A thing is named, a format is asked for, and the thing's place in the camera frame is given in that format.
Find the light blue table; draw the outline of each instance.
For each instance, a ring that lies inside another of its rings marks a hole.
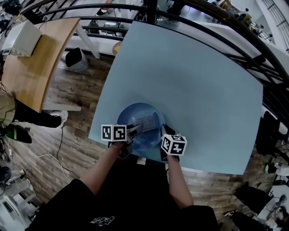
[[[263,87],[216,50],[179,33],[133,22],[112,64],[89,138],[127,105],[147,102],[186,136],[181,166],[243,174],[261,116]],[[158,149],[134,153],[160,160]]]

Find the desk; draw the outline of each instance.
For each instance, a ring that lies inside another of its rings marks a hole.
[[[147,102],[188,144],[184,170],[243,174],[261,116],[263,86],[244,68],[197,40],[133,22],[114,59],[89,138],[127,105]],[[139,156],[160,160],[158,149]]]
[[[79,21],[79,18],[68,18],[36,25],[40,27],[42,36],[33,54],[30,57],[9,55],[6,59],[2,83],[19,101],[37,112],[43,109],[81,110],[79,106],[45,102],[51,77],[74,32],[77,31],[85,44],[94,49]]]

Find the wooden floor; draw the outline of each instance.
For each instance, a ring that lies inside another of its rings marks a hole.
[[[60,63],[49,88],[49,100],[66,104],[71,102],[83,106],[81,112],[69,113],[69,118],[63,128],[63,143],[58,154],[63,166],[74,171],[78,176],[84,174],[105,150],[105,146],[89,140],[88,134],[112,62],[113,59],[110,58],[91,60],[90,68],[85,74],[64,70]],[[30,179],[37,193],[37,203],[46,203],[69,183],[60,164],[54,158],[37,157],[47,154],[56,155],[61,141],[61,129],[50,129],[28,123],[21,124],[31,127],[30,134],[33,143],[26,145],[10,140],[13,163],[8,165],[13,169],[24,169],[27,173],[26,177]],[[8,139],[5,139],[5,146],[8,146]],[[249,181],[250,186],[263,182],[259,189],[268,191],[274,175],[264,175],[263,169],[269,158],[253,151],[246,172],[242,176],[201,171],[184,172],[195,204],[211,206],[218,221],[223,223],[221,230],[232,230],[234,225],[229,218],[223,217],[224,212],[238,208],[247,215],[251,214],[251,211],[243,207],[239,200],[235,200],[232,194],[246,181]],[[70,179],[75,178],[73,173],[68,171],[65,173]]]

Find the black chair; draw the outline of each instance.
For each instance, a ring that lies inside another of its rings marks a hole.
[[[256,149],[263,156],[272,155],[276,158],[276,154],[278,154],[289,164],[289,157],[286,153],[276,147],[278,140],[288,141],[289,129],[287,134],[283,135],[279,132],[279,127],[280,121],[275,119],[270,112],[266,111],[263,119],[260,120],[256,138]]]

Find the blue bowl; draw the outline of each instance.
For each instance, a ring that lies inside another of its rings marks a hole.
[[[156,113],[158,120],[158,128],[139,134],[134,138],[132,149],[135,151],[147,151],[148,149],[156,147],[161,141],[161,126],[165,124],[162,113],[154,106],[148,103],[134,103],[122,110],[117,119],[119,125],[133,124],[133,117],[147,116]]]

